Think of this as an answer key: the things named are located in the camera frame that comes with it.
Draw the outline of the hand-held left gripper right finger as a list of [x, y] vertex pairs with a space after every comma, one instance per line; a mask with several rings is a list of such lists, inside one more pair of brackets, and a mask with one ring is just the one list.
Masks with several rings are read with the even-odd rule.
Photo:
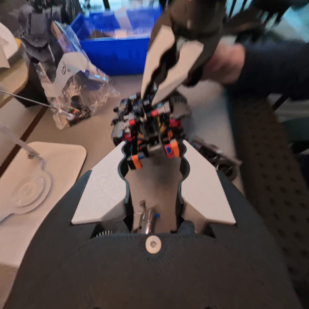
[[177, 189], [177, 221], [235, 225], [216, 168], [186, 140], [180, 142], [180, 159], [182, 179]]

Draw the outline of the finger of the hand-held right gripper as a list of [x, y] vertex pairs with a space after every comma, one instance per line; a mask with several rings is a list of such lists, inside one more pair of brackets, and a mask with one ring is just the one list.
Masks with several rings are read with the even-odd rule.
[[153, 97], [152, 105], [162, 102], [169, 97], [189, 75], [189, 71], [203, 52], [204, 45], [199, 41], [186, 41], [179, 50], [179, 59], [168, 70], [166, 79], [157, 88]]
[[162, 25], [147, 52], [141, 84], [141, 98], [145, 98], [152, 90], [162, 69], [162, 59], [172, 49], [174, 43], [175, 35], [172, 28]]

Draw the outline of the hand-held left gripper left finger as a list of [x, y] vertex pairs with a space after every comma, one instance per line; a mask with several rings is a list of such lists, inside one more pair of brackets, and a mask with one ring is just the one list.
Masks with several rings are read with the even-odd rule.
[[129, 171], [127, 148], [122, 141], [92, 168], [72, 217], [73, 225], [101, 223], [113, 227], [115, 222], [124, 221], [133, 227], [133, 204], [125, 178]]

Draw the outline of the black lego wheel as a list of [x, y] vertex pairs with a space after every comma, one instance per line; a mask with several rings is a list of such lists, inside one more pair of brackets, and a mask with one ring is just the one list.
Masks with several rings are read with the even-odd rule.
[[205, 158], [207, 159], [211, 164], [215, 164], [218, 162], [218, 160], [220, 159], [220, 156], [212, 151], [210, 148], [202, 145], [199, 149], [199, 153]]
[[216, 169], [221, 171], [229, 180], [233, 182], [237, 178], [238, 170], [236, 165], [229, 161], [219, 161]]

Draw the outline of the lego car chassis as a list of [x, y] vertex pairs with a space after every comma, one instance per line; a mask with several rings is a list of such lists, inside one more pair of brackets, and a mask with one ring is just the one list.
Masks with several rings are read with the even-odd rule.
[[179, 92], [152, 105], [154, 92], [145, 99], [136, 93], [115, 106], [111, 138], [115, 146], [126, 142], [129, 169], [142, 168], [141, 160], [162, 150], [169, 158], [180, 157], [180, 142], [185, 139], [182, 119], [191, 116], [187, 99]]

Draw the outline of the plastic bag with lego pieces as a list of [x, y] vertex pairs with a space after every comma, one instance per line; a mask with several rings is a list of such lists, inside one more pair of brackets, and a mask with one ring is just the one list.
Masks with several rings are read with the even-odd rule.
[[51, 31], [61, 49], [60, 61], [52, 68], [36, 61], [34, 67], [56, 127], [63, 130], [91, 118], [119, 93], [110, 77], [92, 64], [69, 25], [53, 21]]

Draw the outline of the person's right forearm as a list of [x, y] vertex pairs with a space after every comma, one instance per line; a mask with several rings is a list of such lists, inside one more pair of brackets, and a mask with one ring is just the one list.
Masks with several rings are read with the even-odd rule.
[[293, 101], [309, 98], [309, 43], [279, 43], [245, 46], [245, 61], [238, 80], [226, 87], [229, 99], [286, 95]]

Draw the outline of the person's right hand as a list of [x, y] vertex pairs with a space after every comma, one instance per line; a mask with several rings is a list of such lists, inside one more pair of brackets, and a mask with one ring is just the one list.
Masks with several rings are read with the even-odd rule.
[[201, 80], [209, 80], [228, 86], [235, 83], [245, 62], [245, 47], [242, 44], [227, 45], [219, 42], [213, 56], [203, 67]]

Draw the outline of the blue plastic bin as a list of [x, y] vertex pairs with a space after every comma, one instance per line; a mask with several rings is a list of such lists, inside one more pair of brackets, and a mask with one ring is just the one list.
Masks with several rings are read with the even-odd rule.
[[144, 72], [150, 36], [161, 6], [79, 13], [71, 28], [93, 65], [110, 76]]

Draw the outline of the black office chair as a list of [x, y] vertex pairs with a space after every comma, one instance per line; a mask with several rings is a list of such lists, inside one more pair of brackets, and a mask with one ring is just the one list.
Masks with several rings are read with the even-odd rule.
[[246, 3], [243, 1], [237, 14], [230, 14], [223, 27], [223, 36], [236, 36], [236, 42], [246, 37], [258, 41], [265, 30], [276, 28], [286, 11], [294, 5], [290, 0], [255, 0], [245, 9]]

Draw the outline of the white metal stand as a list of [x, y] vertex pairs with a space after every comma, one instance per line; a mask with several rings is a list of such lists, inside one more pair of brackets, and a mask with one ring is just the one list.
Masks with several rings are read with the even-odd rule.
[[37, 229], [75, 184], [87, 156], [80, 145], [32, 142], [1, 176], [0, 261], [18, 268]]

